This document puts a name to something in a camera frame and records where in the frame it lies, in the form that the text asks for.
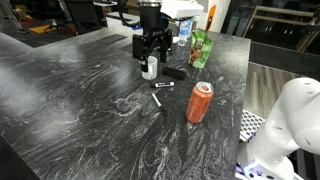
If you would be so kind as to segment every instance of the white cup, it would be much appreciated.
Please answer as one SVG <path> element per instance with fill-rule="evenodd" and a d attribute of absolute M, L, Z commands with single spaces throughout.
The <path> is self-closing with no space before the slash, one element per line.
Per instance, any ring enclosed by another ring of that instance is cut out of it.
<path fill-rule="evenodd" d="M 146 80 L 153 80 L 157 77 L 158 59 L 149 56 L 148 58 L 148 72 L 142 71 L 142 77 Z"/>

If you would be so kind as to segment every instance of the chair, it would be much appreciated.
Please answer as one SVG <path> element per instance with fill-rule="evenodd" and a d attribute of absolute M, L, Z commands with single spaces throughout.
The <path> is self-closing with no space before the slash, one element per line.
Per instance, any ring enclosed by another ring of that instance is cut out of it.
<path fill-rule="evenodd" d="M 103 26 L 92 0 L 64 0 L 78 34 L 99 30 Z"/>
<path fill-rule="evenodd" d="M 56 28 L 59 33 L 59 28 L 68 28 L 66 26 L 68 21 L 65 16 L 65 12 L 61 9 L 58 0 L 28 0 L 25 2 L 25 7 L 27 8 L 27 13 L 41 20 L 51 20 L 47 30 Z"/>

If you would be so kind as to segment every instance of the green snack bag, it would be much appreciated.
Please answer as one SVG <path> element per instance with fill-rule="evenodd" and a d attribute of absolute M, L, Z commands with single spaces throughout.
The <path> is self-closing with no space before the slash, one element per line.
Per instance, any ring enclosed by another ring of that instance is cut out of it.
<path fill-rule="evenodd" d="M 210 55 L 212 44 L 212 39 L 206 33 L 195 30 L 192 33 L 189 64 L 195 68 L 203 68 Z"/>

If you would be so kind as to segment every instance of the machine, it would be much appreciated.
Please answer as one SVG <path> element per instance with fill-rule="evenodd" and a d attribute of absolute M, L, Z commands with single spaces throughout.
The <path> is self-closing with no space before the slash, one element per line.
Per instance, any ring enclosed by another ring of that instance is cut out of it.
<path fill-rule="evenodd" d="M 320 154 L 320 83 L 310 78 L 289 81 L 266 122 L 241 144 L 238 163 L 249 179 L 293 180 L 287 158 L 302 148 Z"/>
<path fill-rule="evenodd" d="M 172 30 L 167 29 L 170 20 L 186 20 L 199 16 L 203 7 L 194 0 L 137 0 L 140 22 L 129 24 L 123 18 L 122 9 L 127 0 L 118 0 L 118 11 L 124 26 L 143 29 L 142 35 L 133 35 L 132 53 L 141 64 L 141 71 L 148 72 L 148 57 L 155 47 L 160 47 L 160 62 L 165 63 L 172 48 Z"/>

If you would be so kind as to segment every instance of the pen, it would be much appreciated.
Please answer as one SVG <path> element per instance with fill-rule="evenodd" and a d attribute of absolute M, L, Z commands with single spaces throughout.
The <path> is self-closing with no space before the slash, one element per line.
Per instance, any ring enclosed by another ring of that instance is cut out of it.
<path fill-rule="evenodd" d="M 156 84 L 151 84 L 150 87 L 152 88 L 161 88 L 161 87 L 172 87 L 174 86 L 174 82 L 170 83 L 156 83 Z"/>
<path fill-rule="evenodd" d="M 157 103 L 158 107 L 160 108 L 162 114 L 166 117 L 168 114 L 167 114 L 166 110 L 163 108 L 163 106 L 161 105 L 161 103 L 159 102 L 157 96 L 154 93 L 152 93 L 152 97 L 156 101 L 156 103 Z"/>

